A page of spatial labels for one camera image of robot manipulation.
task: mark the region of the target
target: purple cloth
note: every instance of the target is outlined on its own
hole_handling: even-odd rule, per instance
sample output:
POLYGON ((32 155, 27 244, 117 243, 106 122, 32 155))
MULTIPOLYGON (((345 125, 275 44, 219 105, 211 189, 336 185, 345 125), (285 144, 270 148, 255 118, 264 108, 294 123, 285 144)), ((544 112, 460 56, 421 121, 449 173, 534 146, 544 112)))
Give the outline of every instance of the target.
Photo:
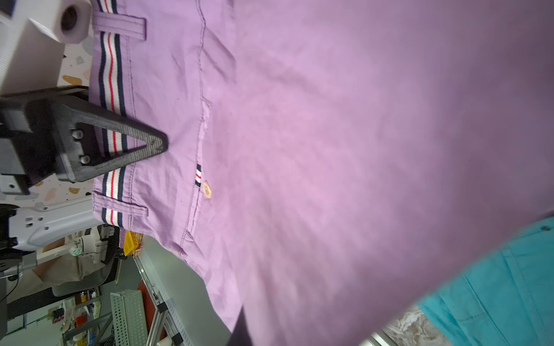
POLYGON ((230 329, 243 303, 256 345, 355 345, 554 205, 553 9, 118 0, 147 39, 95 34, 91 100, 170 143, 95 210, 186 261, 230 329))

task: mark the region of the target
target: yellow container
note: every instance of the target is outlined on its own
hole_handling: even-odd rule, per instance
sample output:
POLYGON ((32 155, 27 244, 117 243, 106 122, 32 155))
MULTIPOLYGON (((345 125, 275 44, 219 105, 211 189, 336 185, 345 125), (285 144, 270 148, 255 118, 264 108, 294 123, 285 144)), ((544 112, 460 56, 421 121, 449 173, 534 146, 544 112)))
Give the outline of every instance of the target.
POLYGON ((135 232, 127 231, 125 234, 125 244, 123 245, 123 252, 125 256, 129 256, 139 246, 139 240, 135 232))

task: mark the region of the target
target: teal shirt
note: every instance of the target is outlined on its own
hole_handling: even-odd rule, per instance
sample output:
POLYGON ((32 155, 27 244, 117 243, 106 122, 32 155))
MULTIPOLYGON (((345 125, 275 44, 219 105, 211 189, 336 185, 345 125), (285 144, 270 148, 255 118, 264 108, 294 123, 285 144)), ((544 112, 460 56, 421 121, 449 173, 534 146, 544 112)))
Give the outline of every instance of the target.
POLYGON ((554 345, 554 218, 527 227, 419 307, 454 346, 554 345))

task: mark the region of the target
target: white wall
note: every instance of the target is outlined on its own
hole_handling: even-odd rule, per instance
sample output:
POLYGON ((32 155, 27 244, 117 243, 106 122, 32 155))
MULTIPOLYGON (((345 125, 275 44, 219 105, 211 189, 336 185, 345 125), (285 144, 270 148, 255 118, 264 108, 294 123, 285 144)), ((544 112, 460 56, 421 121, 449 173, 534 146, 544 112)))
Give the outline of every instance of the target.
MULTIPOLYGON (((60 302, 53 303, 36 309, 27 314, 27 322, 31 322, 48 313, 48 309, 60 305, 60 302)), ((0 346, 56 346, 61 339, 61 323, 52 324, 52 321, 44 319, 32 323, 27 329, 21 329, 13 334, 5 336, 0 340, 0 346)))

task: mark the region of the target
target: button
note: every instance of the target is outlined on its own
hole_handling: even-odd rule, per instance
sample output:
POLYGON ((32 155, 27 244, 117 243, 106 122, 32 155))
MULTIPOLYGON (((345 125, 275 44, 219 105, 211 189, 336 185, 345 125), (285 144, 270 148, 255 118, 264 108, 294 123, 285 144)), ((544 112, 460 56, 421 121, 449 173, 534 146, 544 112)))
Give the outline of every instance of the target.
POLYGON ((207 198, 212 197, 212 188, 209 186, 208 182, 204 181, 204 183, 202 183, 202 189, 207 198))

